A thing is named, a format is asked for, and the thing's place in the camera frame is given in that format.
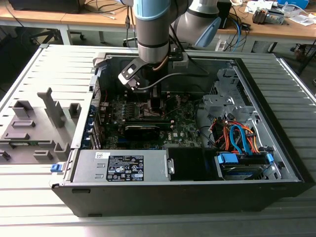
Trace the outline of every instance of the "power supply label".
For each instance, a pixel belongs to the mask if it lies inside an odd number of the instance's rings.
[[[144,156],[109,156],[107,180],[144,181]]]

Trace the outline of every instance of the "desk leg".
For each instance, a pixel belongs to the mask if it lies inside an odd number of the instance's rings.
[[[103,31],[99,31],[99,37],[100,37],[100,43],[105,43]]]
[[[68,29],[68,26],[63,26],[60,29],[61,38],[63,39],[64,45],[72,45],[73,40],[71,39],[70,30]]]

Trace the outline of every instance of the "office chair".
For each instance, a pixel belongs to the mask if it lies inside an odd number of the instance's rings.
[[[84,35],[81,32],[75,32],[75,31],[70,31],[70,34],[74,35],[80,35],[81,40],[85,40]],[[53,37],[55,40],[61,40],[61,34],[59,30],[56,29],[48,29],[48,31],[41,32],[36,35],[30,36],[30,42],[32,44],[37,44],[37,41],[35,38],[40,37],[40,36],[47,36],[46,39],[44,39],[43,43],[48,43]]]

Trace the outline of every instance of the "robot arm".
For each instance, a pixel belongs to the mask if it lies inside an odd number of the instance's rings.
[[[156,66],[169,55],[169,27],[179,40],[206,47],[213,40],[221,19],[217,0],[116,0],[133,6],[139,58],[119,75],[122,84],[136,89],[134,75],[144,66]]]

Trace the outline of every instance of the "slotted metal surface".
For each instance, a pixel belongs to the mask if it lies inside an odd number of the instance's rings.
[[[34,96],[38,90],[51,86],[53,98],[62,106],[80,102],[80,94],[88,89],[93,75],[95,53],[118,50],[126,49],[65,45],[39,49],[18,79],[20,83],[13,86],[17,89],[0,103],[0,134],[14,115],[10,106],[17,99],[28,99],[32,106],[43,106],[42,101]],[[271,54],[204,51],[193,51],[192,54],[242,58],[308,170],[316,178],[315,101],[304,85],[290,75],[286,65]],[[0,227],[6,227],[1,230],[3,236],[56,236],[56,231],[58,235],[112,237],[316,236],[315,187],[298,197],[281,199],[259,213],[78,218],[50,190],[51,182],[58,177],[51,176],[49,169],[50,165],[0,166]],[[33,225],[50,227],[41,229]]]

